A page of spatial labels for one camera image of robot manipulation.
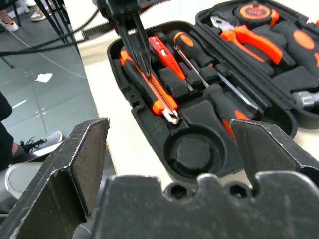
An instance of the black plastic tool case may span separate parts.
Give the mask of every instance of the black plastic tool case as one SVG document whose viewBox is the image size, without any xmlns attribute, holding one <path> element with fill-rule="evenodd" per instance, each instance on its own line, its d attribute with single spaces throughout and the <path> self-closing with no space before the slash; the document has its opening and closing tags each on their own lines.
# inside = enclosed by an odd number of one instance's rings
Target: black plastic tool case
<svg viewBox="0 0 319 239">
<path fill-rule="evenodd" d="M 292 138 L 296 135 L 298 126 L 319 128 L 319 112 L 316 114 L 297 109 L 293 99 L 273 84 L 271 77 L 234 54 L 227 42 L 218 35 L 217 28 L 213 29 L 207 24 L 207 18 L 215 11 L 235 8 L 246 2 L 249 1 L 229 1 L 204 10 L 196 16 L 196 25 L 175 21 L 152 27 L 147 29 L 148 37 L 156 32 L 167 34 L 173 30 L 191 35 L 216 60 L 215 67 L 219 67 L 231 83 L 264 107 L 265 114 L 262 117 L 256 116 L 254 120 L 276 124 Z M 283 18 L 296 21 L 312 36 L 316 34 L 316 38 L 319 38 L 318 27 L 305 24 L 305 16 L 278 3 L 268 0 L 259 2 L 275 8 Z M 212 103 L 202 96 L 204 87 L 199 87 L 188 97 L 175 99 L 182 120 L 177 125 L 169 124 L 165 118 L 156 116 L 150 110 L 140 92 L 126 77 L 119 60 L 122 47 L 122 41 L 117 40 L 108 48 L 115 79 L 132 105 L 132 114 L 137 123 L 171 177 L 185 183 L 196 183 L 196 177 L 201 173 L 211 172 L 217 176 L 225 176 L 240 171 L 243 163 L 237 145 L 216 116 Z M 221 86 L 229 98 L 242 109 L 245 108 L 225 85 L 221 83 Z"/>
</svg>

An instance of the white table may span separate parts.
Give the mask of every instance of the white table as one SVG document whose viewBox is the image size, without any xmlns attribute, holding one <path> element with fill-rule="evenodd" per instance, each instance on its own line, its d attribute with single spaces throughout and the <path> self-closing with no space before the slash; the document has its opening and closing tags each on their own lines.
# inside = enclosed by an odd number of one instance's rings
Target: white table
<svg viewBox="0 0 319 239">
<path fill-rule="evenodd" d="M 195 24 L 195 16 L 201 10 L 211 8 L 223 0 L 172 0 L 157 5 L 142 15 L 145 28 L 168 21 L 187 21 Z M 280 3 L 303 13 L 311 20 L 319 19 L 314 6 L 316 0 L 279 0 Z M 96 7 L 90 0 L 65 0 L 65 5 L 73 29 L 83 24 Z M 90 26 L 106 22 L 102 16 Z M 144 137 L 133 115 L 132 107 L 124 98 L 114 79 L 107 57 L 108 46 L 117 39 L 115 32 L 110 32 L 96 40 L 79 45 L 85 72 L 100 117 L 111 120 L 108 134 L 108 146 L 118 175 L 154 175 L 162 187 L 172 182 L 160 160 Z M 319 130 L 299 129 L 295 142 L 313 157 L 319 160 Z M 229 175 L 221 179 L 222 183 L 238 180 L 249 183 L 244 172 Z"/>
</svg>

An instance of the sneaker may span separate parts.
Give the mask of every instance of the sneaker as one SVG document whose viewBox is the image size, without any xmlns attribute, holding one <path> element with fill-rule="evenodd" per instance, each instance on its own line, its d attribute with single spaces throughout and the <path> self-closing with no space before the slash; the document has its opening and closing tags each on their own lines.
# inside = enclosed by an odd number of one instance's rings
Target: sneaker
<svg viewBox="0 0 319 239">
<path fill-rule="evenodd" d="M 33 7 L 36 5 L 34 0 L 25 0 L 25 4 L 27 7 Z"/>
<path fill-rule="evenodd" d="M 23 150 L 26 153 L 33 153 L 40 149 L 47 148 L 57 143 L 60 143 L 62 140 L 63 140 L 62 133 L 60 131 L 57 131 L 47 135 L 46 137 L 38 141 L 34 141 L 33 138 L 31 138 L 27 143 L 24 143 L 23 141 L 21 141 L 20 146 L 23 148 Z"/>
<path fill-rule="evenodd" d="M 14 31 L 19 30 L 19 26 L 15 23 L 15 21 L 12 18 L 11 18 L 10 22 L 2 21 L 2 24 L 10 32 L 14 32 Z"/>
<path fill-rule="evenodd" d="M 37 21 L 43 21 L 46 19 L 46 16 L 43 14 L 43 12 L 40 10 L 38 6 L 34 8 L 34 14 L 30 17 L 30 20 L 33 22 Z"/>
</svg>

